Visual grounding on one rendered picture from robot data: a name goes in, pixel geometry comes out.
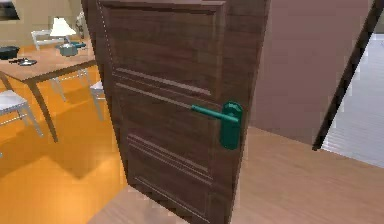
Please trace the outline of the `dark brown wooden door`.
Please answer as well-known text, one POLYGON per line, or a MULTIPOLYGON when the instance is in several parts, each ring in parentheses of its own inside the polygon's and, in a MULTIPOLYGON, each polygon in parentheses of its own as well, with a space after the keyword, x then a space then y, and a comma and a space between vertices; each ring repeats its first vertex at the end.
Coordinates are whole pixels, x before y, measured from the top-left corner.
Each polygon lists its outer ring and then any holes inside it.
POLYGON ((230 224, 271 0, 81 0, 129 186, 190 224, 230 224), (217 112, 243 108, 239 146, 217 112))

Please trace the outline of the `white table lamp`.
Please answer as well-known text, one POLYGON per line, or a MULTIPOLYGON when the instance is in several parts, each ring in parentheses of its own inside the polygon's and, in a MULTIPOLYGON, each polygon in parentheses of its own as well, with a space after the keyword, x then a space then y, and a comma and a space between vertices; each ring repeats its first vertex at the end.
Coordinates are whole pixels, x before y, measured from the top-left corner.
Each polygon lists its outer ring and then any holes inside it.
POLYGON ((76 31, 72 29, 64 18, 55 17, 50 35, 52 37, 63 37, 64 43, 71 45, 69 37, 74 35, 76 31))

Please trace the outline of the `brown wooden dining table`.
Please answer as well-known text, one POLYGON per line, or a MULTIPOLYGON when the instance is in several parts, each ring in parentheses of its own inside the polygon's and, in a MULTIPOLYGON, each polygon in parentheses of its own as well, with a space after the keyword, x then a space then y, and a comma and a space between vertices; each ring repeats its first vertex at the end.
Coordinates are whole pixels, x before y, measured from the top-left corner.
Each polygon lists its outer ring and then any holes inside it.
POLYGON ((0 81, 7 90, 12 90, 9 78, 15 79, 29 87, 42 111, 55 142, 58 141, 56 129, 47 104, 37 84, 50 80, 51 78, 60 77, 94 66, 96 60, 92 42, 91 40, 86 40, 85 44, 85 50, 81 50, 76 56, 71 57, 62 56, 55 47, 20 53, 20 57, 31 58, 37 61, 37 63, 32 66, 18 66, 9 63, 7 60, 0 60, 0 81))

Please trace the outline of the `white chair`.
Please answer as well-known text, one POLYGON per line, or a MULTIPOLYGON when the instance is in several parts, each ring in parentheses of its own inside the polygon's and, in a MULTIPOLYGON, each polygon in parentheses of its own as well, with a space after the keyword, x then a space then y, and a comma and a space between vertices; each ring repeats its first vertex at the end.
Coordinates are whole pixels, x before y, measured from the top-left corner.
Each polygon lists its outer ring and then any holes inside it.
POLYGON ((32 40, 37 50, 39 50, 41 46, 59 44, 66 40, 65 37, 53 37, 50 33, 50 30, 38 30, 31 32, 32 40))
POLYGON ((28 101, 18 95, 13 90, 6 90, 0 92, 0 116, 17 112, 18 115, 12 119, 8 119, 4 122, 0 122, 0 126, 14 122, 16 120, 22 120, 25 125, 32 123, 37 134, 42 137, 43 132, 41 131, 40 125, 38 124, 28 101))

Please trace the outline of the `black pan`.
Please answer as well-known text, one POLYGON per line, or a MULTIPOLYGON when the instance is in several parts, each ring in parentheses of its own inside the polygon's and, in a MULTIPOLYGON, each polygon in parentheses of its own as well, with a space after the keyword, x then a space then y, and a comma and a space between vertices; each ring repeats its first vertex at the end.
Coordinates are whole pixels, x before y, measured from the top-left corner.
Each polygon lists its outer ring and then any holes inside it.
POLYGON ((17 57, 20 48, 17 46, 0 47, 0 60, 9 60, 17 57))

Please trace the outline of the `dark framed picture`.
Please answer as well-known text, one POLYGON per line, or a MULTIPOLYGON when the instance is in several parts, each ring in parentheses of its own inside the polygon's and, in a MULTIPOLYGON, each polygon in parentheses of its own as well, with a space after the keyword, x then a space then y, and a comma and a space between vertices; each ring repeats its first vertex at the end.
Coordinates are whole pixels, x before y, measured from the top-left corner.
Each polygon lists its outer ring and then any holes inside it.
POLYGON ((0 21, 18 19, 19 16, 12 0, 0 0, 0 21))

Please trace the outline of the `dark brown door frame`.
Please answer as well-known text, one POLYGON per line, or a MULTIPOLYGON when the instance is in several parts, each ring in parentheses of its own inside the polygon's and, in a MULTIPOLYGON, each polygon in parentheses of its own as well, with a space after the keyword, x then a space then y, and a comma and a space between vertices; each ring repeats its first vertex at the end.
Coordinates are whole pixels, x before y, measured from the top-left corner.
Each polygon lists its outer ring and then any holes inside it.
POLYGON ((313 142, 312 150, 317 151, 321 148, 332 122, 336 116, 338 109, 341 106, 342 100, 346 94, 349 84, 355 74, 359 62, 364 54, 366 46, 375 30, 379 18, 384 9, 384 0, 373 0, 368 15, 361 28, 357 41, 354 45, 353 51, 345 66, 343 74, 338 82, 338 86, 333 95, 332 101, 328 107, 328 111, 324 116, 323 122, 317 133, 316 139, 313 142))

